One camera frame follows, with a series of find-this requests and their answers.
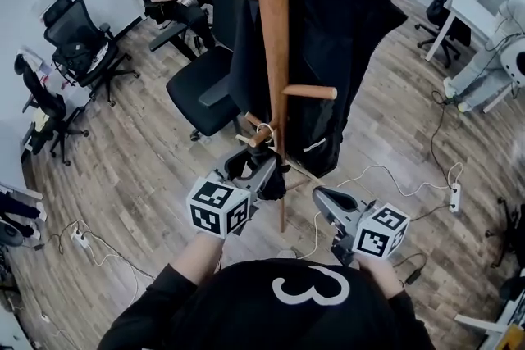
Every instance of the coat rack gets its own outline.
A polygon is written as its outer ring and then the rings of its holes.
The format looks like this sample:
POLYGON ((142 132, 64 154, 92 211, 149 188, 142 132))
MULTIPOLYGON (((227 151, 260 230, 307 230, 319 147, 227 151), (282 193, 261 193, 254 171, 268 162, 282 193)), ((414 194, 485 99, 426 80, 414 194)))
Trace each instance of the coat rack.
MULTIPOLYGON (((268 72, 268 87, 272 120, 267 123, 274 133, 276 150, 283 162, 285 156, 285 132, 288 119, 288 96, 310 97, 320 99, 336 99, 337 89, 327 86, 288 84, 288 65, 290 55, 290 33, 288 18, 288 0, 259 0, 262 21, 262 35, 266 50, 268 72)), ((255 126, 262 122, 252 114, 246 114, 246 119, 255 126)), ((271 135, 267 126, 263 126, 250 140, 249 145, 255 147, 271 135)), ((285 199, 281 199, 281 232, 285 230, 285 199)))

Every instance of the number 3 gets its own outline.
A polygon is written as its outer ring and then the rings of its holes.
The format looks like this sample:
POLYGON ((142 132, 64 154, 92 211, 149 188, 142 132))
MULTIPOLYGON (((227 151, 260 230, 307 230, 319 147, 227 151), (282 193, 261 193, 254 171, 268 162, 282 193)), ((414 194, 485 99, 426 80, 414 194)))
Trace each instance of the number 3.
POLYGON ((275 279, 272 282, 273 293, 276 295, 277 299, 279 299, 283 303, 286 303, 287 305, 298 305, 300 303, 308 301, 309 299, 313 299, 313 301, 317 305, 322 305, 324 307, 339 305, 340 303, 345 301, 345 299, 350 294, 350 285, 348 283, 348 280, 345 279, 345 277, 343 277, 339 273, 335 273, 332 270, 328 270, 326 267, 310 266, 309 268, 321 271, 324 275, 327 275, 328 277, 337 280, 337 282, 341 286, 341 291, 339 292, 339 294, 331 298, 326 298, 325 296, 322 296, 317 292, 315 286, 312 286, 306 292, 301 294, 288 294, 282 289, 282 285, 285 283, 285 280, 282 277, 279 277, 278 279, 275 279))

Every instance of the laminate flooring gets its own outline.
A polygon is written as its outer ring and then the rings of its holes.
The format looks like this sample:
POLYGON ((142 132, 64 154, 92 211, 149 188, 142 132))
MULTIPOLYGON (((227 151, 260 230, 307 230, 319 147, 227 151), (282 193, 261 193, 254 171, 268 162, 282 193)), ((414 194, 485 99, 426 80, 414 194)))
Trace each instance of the laminate flooring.
MULTIPOLYGON (((426 62, 426 50, 418 49, 416 43, 428 34, 414 29, 414 24, 426 21, 424 9, 408 0, 393 1, 409 19, 372 56, 352 105, 339 165, 323 178, 329 185, 355 178, 375 164, 388 166, 405 192, 414 191, 424 181, 445 184, 430 149, 441 116, 431 91, 442 91, 443 78, 455 75, 473 51, 463 48, 461 59, 448 70, 441 65, 441 50, 426 62)), ((104 93, 89 104, 76 125, 91 135, 66 141, 71 167, 52 159, 47 149, 25 164, 28 185, 43 193, 48 209, 43 240, 81 219, 153 275, 194 235, 185 212, 185 196, 196 177, 206 175, 215 159, 236 145, 232 125, 197 143, 189 140, 193 128, 165 88, 188 62, 170 44, 150 52, 148 43, 155 34, 156 25, 146 20, 119 42, 133 56, 126 66, 142 75, 137 80, 132 76, 115 80, 113 108, 105 102, 104 93)), ((500 310, 498 289, 517 269, 511 256, 501 268, 491 268, 500 240, 486 239, 484 233, 504 227, 496 204, 499 196, 510 203, 519 202, 520 197, 523 200, 524 111, 523 97, 506 98, 488 115, 478 111, 462 115, 457 108, 445 109, 434 149, 445 171, 457 161, 464 164, 459 179, 461 210, 451 214, 440 209, 413 222, 393 258, 397 262, 415 252, 428 255, 421 278, 407 290, 438 348, 475 348, 481 336, 456 324, 454 316, 462 313, 494 320, 500 310)), ((302 175, 294 174, 287 182, 301 179, 302 175)), ((243 234, 226 241, 223 266, 274 257, 287 248, 299 255, 311 252, 317 212, 311 199, 313 187, 315 183, 309 182, 287 194, 284 234, 279 232, 278 203, 263 203, 243 234)), ((448 191, 428 187, 403 197, 388 174, 377 168, 346 187, 363 200, 390 202, 412 217, 449 200, 448 191)), ((334 231, 321 217, 318 226, 318 250, 310 258, 334 262, 329 252, 334 231)), ((98 262, 112 253, 99 241, 91 239, 91 244, 98 262)), ((135 277, 114 257, 96 266, 89 250, 71 242, 69 230, 62 237, 62 246, 63 255, 56 238, 37 252, 11 250, 23 293, 22 323, 45 348, 72 348, 64 334, 58 333, 60 329, 79 348, 93 349, 129 305, 135 277), (41 311, 53 324, 41 321, 41 311)), ((399 277, 406 279, 421 264, 421 257, 411 259, 397 269, 399 277)), ((142 293, 150 280, 142 275, 137 278, 142 293)))

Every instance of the black jacket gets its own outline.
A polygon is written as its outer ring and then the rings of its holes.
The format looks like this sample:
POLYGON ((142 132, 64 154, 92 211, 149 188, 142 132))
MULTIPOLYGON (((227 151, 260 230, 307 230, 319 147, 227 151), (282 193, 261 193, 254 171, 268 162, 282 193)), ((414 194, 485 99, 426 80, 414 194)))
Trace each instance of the black jacket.
MULTIPOLYGON (((268 121, 260 18, 250 2, 238 27, 230 93, 242 111, 268 121)), ((370 57, 406 19, 390 0, 290 0, 290 83, 333 86, 338 92, 335 101, 289 99, 286 151, 315 176, 336 167, 350 105, 370 57)))
POLYGON ((98 350, 434 348, 406 292, 310 261, 234 264, 199 287, 167 266, 98 350))

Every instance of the bag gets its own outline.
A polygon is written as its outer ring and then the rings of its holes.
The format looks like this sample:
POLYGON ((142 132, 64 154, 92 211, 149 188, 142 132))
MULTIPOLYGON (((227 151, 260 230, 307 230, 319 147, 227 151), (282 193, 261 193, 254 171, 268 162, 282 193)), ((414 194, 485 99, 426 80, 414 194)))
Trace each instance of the bag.
POLYGON ((84 76, 93 62, 94 53, 85 44, 68 43, 57 48, 52 55, 55 63, 63 65, 65 68, 75 74, 75 76, 84 76))

